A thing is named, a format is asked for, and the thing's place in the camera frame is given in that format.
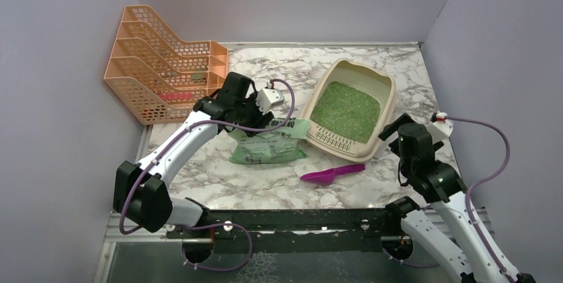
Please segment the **white bag sealing clip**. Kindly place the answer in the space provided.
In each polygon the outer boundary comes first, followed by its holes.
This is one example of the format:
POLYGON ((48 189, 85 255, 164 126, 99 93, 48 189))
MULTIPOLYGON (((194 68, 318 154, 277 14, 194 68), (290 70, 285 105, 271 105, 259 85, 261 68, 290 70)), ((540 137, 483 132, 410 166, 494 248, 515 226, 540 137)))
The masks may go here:
POLYGON ((386 150, 389 147, 389 143, 390 142, 388 140, 386 140, 386 141, 380 140, 379 141, 378 147, 377 147, 376 152, 374 153, 374 156, 373 156, 373 158, 375 160, 379 160, 385 154, 386 150))

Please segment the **beige plastic litter box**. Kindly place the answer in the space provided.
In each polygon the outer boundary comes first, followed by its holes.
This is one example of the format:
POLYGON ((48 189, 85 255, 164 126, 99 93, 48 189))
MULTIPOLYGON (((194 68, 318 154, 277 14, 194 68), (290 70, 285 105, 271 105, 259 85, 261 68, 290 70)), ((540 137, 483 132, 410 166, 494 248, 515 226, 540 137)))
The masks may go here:
POLYGON ((351 60, 341 58, 325 71, 305 103, 300 116, 311 122, 306 141, 326 153, 352 162, 370 160, 378 147, 378 134, 390 119, 397 103, 396 81, 391 75, 351 60), (310 120, 313 108, 330 82, 340 82, 356 88, 373 98, 381 107, 378 123, 367 143, 355 142, 322 128, 310 120))

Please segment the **green litter bag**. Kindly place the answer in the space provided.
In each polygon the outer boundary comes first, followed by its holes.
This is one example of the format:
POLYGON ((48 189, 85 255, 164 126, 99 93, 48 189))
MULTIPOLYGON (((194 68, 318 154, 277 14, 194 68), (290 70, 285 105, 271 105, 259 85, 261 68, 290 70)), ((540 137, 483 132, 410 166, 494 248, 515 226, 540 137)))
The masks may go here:
POLYGON ((288 163, 306 157, 299 143, 307 136, 311 122, 303 118, 291 118, 285 126, 271 132, 248 136, 242 130, 228 135, 237 142, 229 162, 235 164, 288 163))

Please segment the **purple plastic litter scoop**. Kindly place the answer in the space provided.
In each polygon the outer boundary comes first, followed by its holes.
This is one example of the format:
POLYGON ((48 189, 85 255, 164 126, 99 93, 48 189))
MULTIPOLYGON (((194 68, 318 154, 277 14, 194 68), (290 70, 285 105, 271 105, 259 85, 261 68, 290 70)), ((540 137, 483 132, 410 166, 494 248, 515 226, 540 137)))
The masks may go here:
POLYGON ((352 165, 334 167, 324 171, 306 173, 305 175, 302 175, 299 180, 316 185, 330 185, 340 176, 359 173, 364 170, 364 163, 356 163, 352 165))

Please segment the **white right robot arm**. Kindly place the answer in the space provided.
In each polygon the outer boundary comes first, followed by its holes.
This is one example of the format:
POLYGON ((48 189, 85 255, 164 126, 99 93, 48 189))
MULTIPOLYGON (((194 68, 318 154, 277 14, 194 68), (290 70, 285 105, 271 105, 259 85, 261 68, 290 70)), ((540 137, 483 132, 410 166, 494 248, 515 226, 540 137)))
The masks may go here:
POLYGON ((512 264, 483 225, 471 200, 476 187, 466 186, 451 165, 436 159, 437 150, 453 131, 453 117, 435 113, 430 124, 415 122, 407 113, 385 125, 378 137, 390 142, 398 156, 402 186, 410 186, 446 224, 439 230, 423 208, 410 197, 385 206, 384 228, 391 234, 404 232, 418 242, 447 272, 453 282, 534 282, 531 274, 512 264))

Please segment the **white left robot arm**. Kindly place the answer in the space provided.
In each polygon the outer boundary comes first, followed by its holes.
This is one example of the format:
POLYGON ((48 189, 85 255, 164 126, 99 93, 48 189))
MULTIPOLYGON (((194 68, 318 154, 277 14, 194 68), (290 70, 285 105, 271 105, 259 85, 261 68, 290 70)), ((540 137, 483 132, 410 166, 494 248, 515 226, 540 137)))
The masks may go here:
POLYGON ((112 207, 137 229, 151 233, 165 225, 183 225, 191 236, 208 230, 204 207, 192 199, 173 199, 169 186, 181 168, 225 128, 247 134, 264 132, 283 104, 283 94, 270 82, 261 90, 247 76, 232 72, 222 87, 198 100, 184 123, 155 151, 136 163, 124 161, 116 171, 112 207))

